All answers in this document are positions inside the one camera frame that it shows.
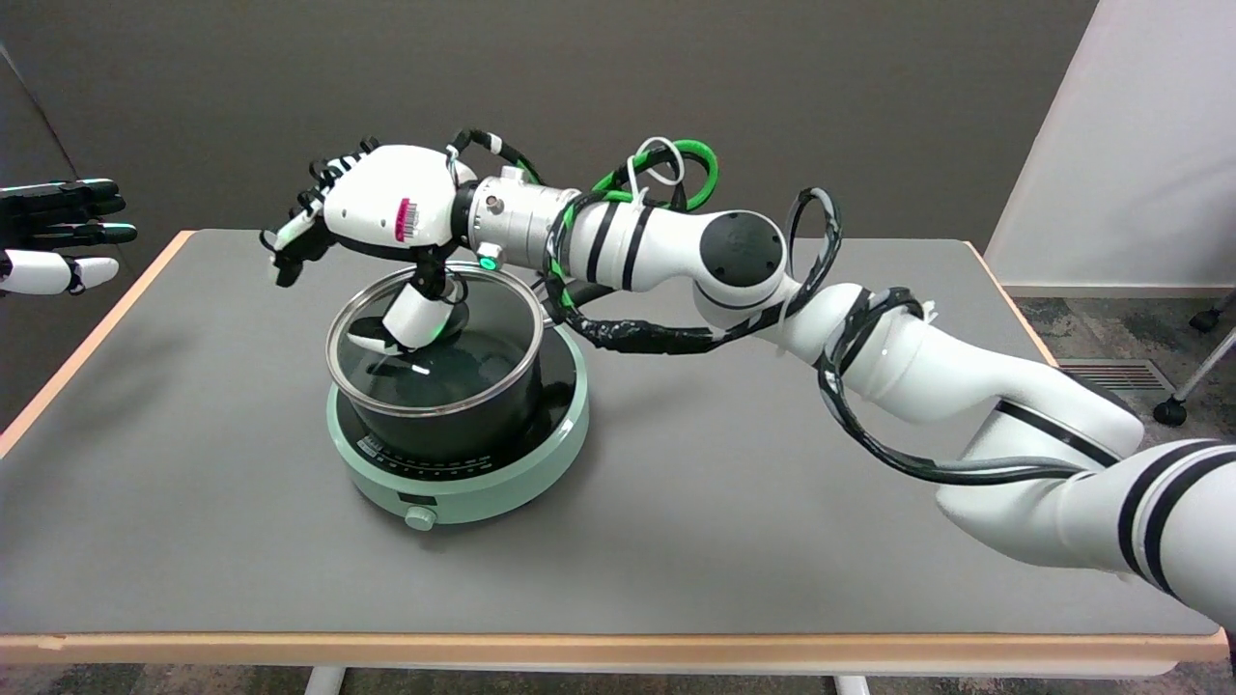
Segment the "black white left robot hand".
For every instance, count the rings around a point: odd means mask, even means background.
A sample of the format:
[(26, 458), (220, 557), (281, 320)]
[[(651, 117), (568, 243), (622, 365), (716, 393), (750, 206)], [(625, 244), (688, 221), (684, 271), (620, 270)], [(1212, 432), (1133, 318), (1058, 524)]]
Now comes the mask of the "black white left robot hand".
[(133, 225), (104, 220), (125, 208), (120, 185), (110, 178), (4, 185), (2, 294), (80, 296), (112, 279), (121, 270), (116, 258), (62, 251), (136, 240)]

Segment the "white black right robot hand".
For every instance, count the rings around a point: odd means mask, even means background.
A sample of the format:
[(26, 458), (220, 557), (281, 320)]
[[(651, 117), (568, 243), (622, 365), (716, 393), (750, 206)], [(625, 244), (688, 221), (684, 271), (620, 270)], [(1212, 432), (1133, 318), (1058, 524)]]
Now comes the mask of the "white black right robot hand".
[(297, 195), (290, 220), (265, 240), (274, 284), (295, 284), (304, 266), (335, 245), (410, 265), (383, 317), (353, 322), (349, 340), (384, 355), (435, 343), (464, 298), (449, 279), (447, 260), (461, 246), (452, 225), (456, 195), (476, 183), (473, 171), (454, 155), (370, 140), (357, 153), (315, 162), (310, 172), (315, 185)]

